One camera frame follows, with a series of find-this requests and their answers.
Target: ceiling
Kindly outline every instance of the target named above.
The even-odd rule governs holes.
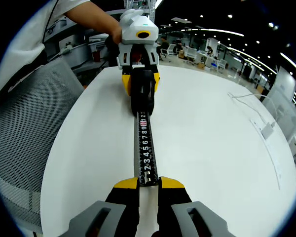
[[[92,1],[103,10],[124,8],[122,0]],[[191,23],[175,24],[171,21],[174,17],[187,19]],[[269,27],[270,22],[278,29]],[[231,44],[231,47],[241,51],[245,49],[245,53],[255,58],[259,56],[261,62],[275,71],[276,67],[283,66],[296,78],[295,67],[280,55],[282,52],[296,63],[296,1],[294,0],[291,0],[290,4],[280,3],[277,0],[163,0],[156,9],[155,24],[159,26],[159,33],[180,32],[181,29],[185,29],[184,27],[201,26],[244,34],[244,37],[241,37],[227,33],[206,32],[204,37],[203,31],[197,32],[200,38],[207,39],[216,35],[222,44],[227,46]],[[271,73],[269,69],[263,68],[266,74]],[[270,74],[270,80],[274,80],[275,76]]]

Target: office chair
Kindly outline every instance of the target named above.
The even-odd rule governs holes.
[[[173,51],[175,46],[176,46],[175,44],[171,43],[167,49],[162,48],[161,55],[163,55],[164,58],[166,58],[169,55],[175,55],[175,52]]]
[[[40,190],[60,126],[83,87],[56,59],[37,69],[0,103],[0,194],[16,223],[42,233]]]
[[[197,57],[197,50],[196,48],[187,48],[187,51],[186,51],[186,55],[185,55],[188,59],[192,59],[192,61],[186,61],[188,63],[191,63],[194,65],[194,61]]]

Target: white cable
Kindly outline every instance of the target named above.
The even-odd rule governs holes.
[[[248,95],[240,95],[240,96],[234,96],[230,92],[229,92],[229,94],[231,95],[232,98],[235,98],[237,101],[239,101],[239,102],[241,102],[241,103],[243,103],[245,105],[247,105],[247,104],[245,102],[241,101],[241,100],[238,100],[238,98],[247,97],[247,96],[250,96],[250,95],[258,95],[258,96],[262,96],[262,97],[268,98],[271,101],[272,105],[274,106],[274,110],[275,110],[275,114],[276,114],[276,119],[275,119],[275,121],[271,125],[272,127],[274,127],[275,122],[278,119],[278,115],[277,115],[275,104],[274,104],[273,100],[270,97],[268,97],[267,95],[261,95],[261,94],[248,94]],[[252,108],[249,105],[247,105],[247,106],[250,107],[251,109],[253,109],[254,111],[256,111],[259,114],[259,116],[261,117],[261,119],[262,119],[262,115],[257,110],[255,110],[254,108]]]

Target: cable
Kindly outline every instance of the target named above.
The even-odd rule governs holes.
[[[48,18],[47,24],[46,24],[46,26],[45,26],[45,30],[44,30],[44,35],[43,35],[42,43],[44,43],[44,40],[45,40],[45,34],[46,34],[47,27],[48,27],[49,21],[50,21],[50,19],[51,19],[51,15],[54,13],[54,10],[55,10],[55,8],[56,8],[56,5],[57,5],[58,1],[59,1],[59,0],[56,0],[56,3],[55,3],[55,5],[54,5],[54,7],[53,7],[53,9],[51,10],[51,13],[50,13],[50,15],[49,15],[49,18]]]
[[[258,115],[261,117],[261,119],[262,119],[262,121],[263,121],[264,123],[266,123],[265,120],[263,119],[262,115],[261,115],[256,109],[252,108],[251,106],[249,106],[249,105],[246,104],[245,102],[239,100],[238,98],[247,97],[247,96],[250,96],[250,95],[258,95],[258,96],[262,96],[262,97],[268,98],[268,99],[271,101],[272,105],[274,106],[274,110],[275,110],[275,114],[276,114],[276,119],[275,119],[275,121],[274,121],[274,122],[272,123],[272,125],[271,125],[272,127],[274,127],[275,122],[276,122],[277,119],[278,119],[278,114],[277,114],[277,110],[276,110],[275,104],[274,104],[273,100],[272,100],[270,97],[268,97],[268,96],[266,96],[266,95],[260,95],[260,94],[247,94],[247,95],[240,95],[240,96],[234,96],[234,95],[231,94],[230,92],[228,92],[228,94],[231,95],[231,98],[235,98],[235,99],[236,99],[237,101],[239,101],[240,103],[243,103],[243,104],[247,105],[248,107],[250,107],[251,109],[253,109],[254,111],[256,111],[256,112],[258,113]]]

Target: white table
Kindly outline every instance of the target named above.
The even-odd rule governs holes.
[[[202,57],[206,57],[206,58],[212,59],[213,62],[217,65],[217,72],[218,72],[218,60],[217,59],[215,59],[214,57],[208,55],[207,53],[197,52],[197,55],[198,55],[199,58],[197,57],[196,60],[198,60],[198,61],[201,61],[201,58]]]
[[[279,126],[267,143],[280,183],[270,151],[250,121],[261,126],[261,119],[227,95],[249,94],[246,88],[189,69],[159,66],[159,71],[151,116],[159,176],[182,182],[192,201],[224,218],[234,235],[271,235],[296,196],[295,165]],[[273,121],[257,98],[242,99]],[[66,231],[73,217],[132,177],[133,150],[130,97],[121,71],[106,68],[77,100],[50,151],[40,199],[44,236]],[[140,190],[137,236],[151,236],[158,228],[156,191]]]

